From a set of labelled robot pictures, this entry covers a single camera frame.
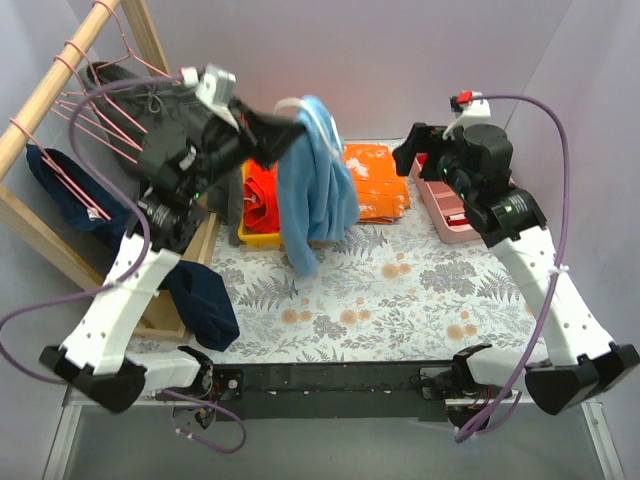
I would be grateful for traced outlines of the orange bleached denim shorts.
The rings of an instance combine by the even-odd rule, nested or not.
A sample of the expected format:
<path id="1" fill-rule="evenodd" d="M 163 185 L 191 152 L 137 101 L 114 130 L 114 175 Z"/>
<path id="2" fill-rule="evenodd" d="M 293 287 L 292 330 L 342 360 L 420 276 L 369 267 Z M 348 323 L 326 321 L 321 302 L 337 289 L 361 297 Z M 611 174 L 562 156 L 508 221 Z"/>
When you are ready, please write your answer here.
<path id="1" fill-rule="evenodd" d="M 393 224 L 410 208 L 407 178 L 396 174 L 387 145 L 347 144 L 343 160 L 354 180 L 360 223 Z"/>

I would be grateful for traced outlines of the light blue shorts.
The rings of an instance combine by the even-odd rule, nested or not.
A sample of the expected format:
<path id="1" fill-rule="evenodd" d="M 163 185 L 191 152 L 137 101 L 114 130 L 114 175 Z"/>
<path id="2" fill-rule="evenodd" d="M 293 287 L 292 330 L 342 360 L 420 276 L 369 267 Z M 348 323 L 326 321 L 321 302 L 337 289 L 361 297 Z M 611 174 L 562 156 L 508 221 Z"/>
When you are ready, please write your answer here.
<path id="1" fill-rule="evenodd" d="M 297 110 L 304 127 L 277 162 L 276 192 L 281 240 L 289 262 L 303 276 L 317 268 L 312 242 L 335 243 L 359 221 L 360 209 L 351 172 L 342 155 L 336 122 L 315 96 L 289 97 L 274 110 Z"/>

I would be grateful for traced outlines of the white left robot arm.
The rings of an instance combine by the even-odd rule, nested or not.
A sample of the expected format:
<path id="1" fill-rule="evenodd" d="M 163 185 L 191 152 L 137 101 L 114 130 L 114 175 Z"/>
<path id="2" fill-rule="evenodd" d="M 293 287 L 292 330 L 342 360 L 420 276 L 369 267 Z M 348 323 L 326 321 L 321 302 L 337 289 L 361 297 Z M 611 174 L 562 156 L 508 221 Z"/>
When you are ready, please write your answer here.
<path id="1" fill-rule="evenodd" d="M 113 413 L 140 396 L 175 390 L 193 400 L 208 396 L 213 364 L 192 347 L 129 357 L 126 348 L 147 306 L 202 222 L 199 194 L 253 159 L 270 167 L 303 135 L 296 120 L 252 111 L 232 99 L 214 113 L 193 142 L 184 126 L 169 121 L 143 139 L 138 164 L 151 188 L 135 202 L 112 267 L 87 312 L 40 363 Z"/>

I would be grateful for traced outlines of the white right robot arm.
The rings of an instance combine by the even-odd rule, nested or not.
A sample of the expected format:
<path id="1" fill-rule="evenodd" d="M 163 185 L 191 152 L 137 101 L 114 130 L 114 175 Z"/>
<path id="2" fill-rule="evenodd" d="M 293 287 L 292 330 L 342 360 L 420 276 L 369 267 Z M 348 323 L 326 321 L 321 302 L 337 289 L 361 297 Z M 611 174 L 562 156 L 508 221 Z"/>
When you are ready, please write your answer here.
<path id="1" fill-rule="evenodd" d="M 411 173 L 417 157 L 421 179 L 447 185 L 464 215 L 505 267 L 536 317 L 545 342 L 542 360 L 521 361 L 489 344 L 457 353 L 450 367 L 454 389 L 475 397 L 488 385 L 528 394 L 545 413 L 557 415 L 609 390 L 639 364 L 639 353 L 599 324 L 559 256 L 534 197 L 511 179 L 513 146 L 490 124 L 444 127 L 416 123 L 393 151 L 396 172 Z"/>

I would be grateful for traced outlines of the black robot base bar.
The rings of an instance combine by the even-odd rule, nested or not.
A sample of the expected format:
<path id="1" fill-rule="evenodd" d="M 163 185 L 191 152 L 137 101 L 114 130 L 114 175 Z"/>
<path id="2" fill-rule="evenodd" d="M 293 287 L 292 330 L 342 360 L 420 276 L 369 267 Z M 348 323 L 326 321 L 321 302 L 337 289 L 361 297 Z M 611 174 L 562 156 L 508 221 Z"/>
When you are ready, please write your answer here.
<path id="1" fill-rule="evenodd" d="M 213 370 L 204 401 L 242 420 L 414 418 L 448 420 L 446 403 L 466 416 L 499 388 L 454 378 L 449 361 L 228 364 Z"/>

